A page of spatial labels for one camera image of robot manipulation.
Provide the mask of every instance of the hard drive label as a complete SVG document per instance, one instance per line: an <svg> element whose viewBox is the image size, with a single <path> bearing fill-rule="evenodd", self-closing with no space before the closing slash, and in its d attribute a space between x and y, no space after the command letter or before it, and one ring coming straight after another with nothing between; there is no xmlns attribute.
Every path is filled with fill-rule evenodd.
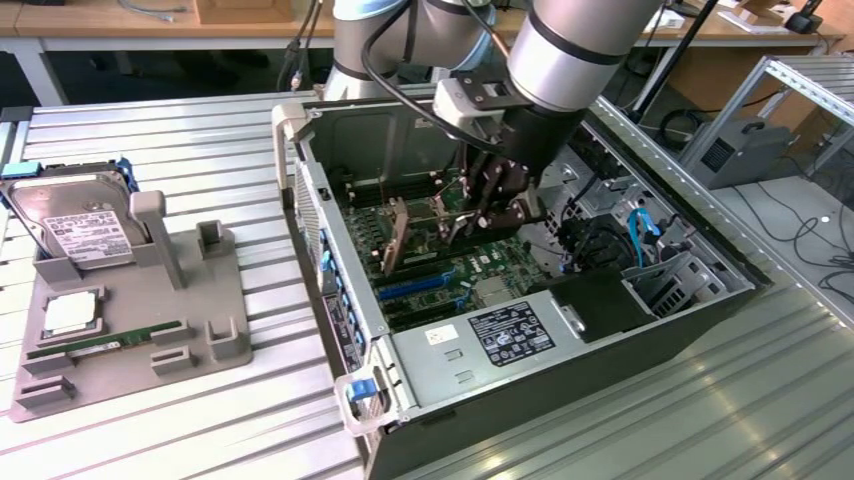
<svg viewBox="0 0 854 480"><path fill-rule="evenodd" d="M492 310L468 319L490 362L503 367L554 348L528 302Z"/></svg>
<svg viewBox="0 0 854 480"><path fill-rule="evenodd" d="M131 253L131 243L112 210L45 218L44 223L75 262Z"/></svg>

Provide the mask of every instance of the blue latch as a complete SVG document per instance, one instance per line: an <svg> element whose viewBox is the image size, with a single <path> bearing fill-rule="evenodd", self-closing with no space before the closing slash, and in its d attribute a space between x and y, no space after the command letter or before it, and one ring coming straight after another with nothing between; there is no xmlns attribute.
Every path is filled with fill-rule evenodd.
<svg viewBox="0 0 854 480"><path fill-rule="evenodd" d="M320 257L320 270L321 271L328 271L329 270L329 262L332 261L332 252L329 252L328 250L325 252L323 252L323 257Z"/></svg>
<svg viewBox="0 0 854 480"><path fill-rule="evenodd" d="M37 177L41 173L41 164L39 162L7 163L3 166L0 178L3 180L15 180L16 178Z"/></svg>
<svg viewBox="0 0 854 480"><path fill-rule="evenodd" d="M359 400L371 398L376 393L376 382L372 378L356 380L347 385L347 400L349 400L349 402L357 402Z"/></svg>

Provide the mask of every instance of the wooden desk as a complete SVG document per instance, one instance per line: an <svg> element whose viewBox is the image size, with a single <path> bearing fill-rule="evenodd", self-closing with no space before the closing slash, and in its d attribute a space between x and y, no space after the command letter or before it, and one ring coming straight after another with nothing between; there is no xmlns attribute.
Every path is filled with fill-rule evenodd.
<svg viewBox="0 0 854 480"><path fill-rule="evenodd" d="M19 51L25 53L24 58L19 56L19 62L29 63L21 63L21 68L43 106L67 103L61 86L53 80L49 64L41 55L45 51L281 49L287 38L299 30L307 9L307 1L295 0L296 20L287 23L199 25L192 12L175 14L175 22L168 23L124 10L116 0L68 0L68 3L64 7L25 5L15 23L21 39L12 53L16 56ZM149 8L176 5L191 7L192 0L145 1ZM519 10L499 13L496 30L508 39L516 35L524 15ZM687 19L683 28L678 30L658 31L650 40L650 46L667 47L667 51L659 69L650 76L647 87L658 78L660 66L672 55L691 22L692 19ZM822 28L822 34L830 41L841 37L841 33L830 28ZM320 15L311 46L331 47L332 35L332 9L327 7ZM646 45L647 39L648 35L644 34L635 45ZM820 42L814 35L751 35L714 14L691 46L815 48ZM31 78L28 72L32 72L35 78ZM638 101L647 94L648 88Z"/></svg>
<svg viewBox="0 0 854 480"><path fill-rule="evenodd" d="M15 21L17 20L21 6L19 1L0 0L0 37L17 36Z"/></svg>

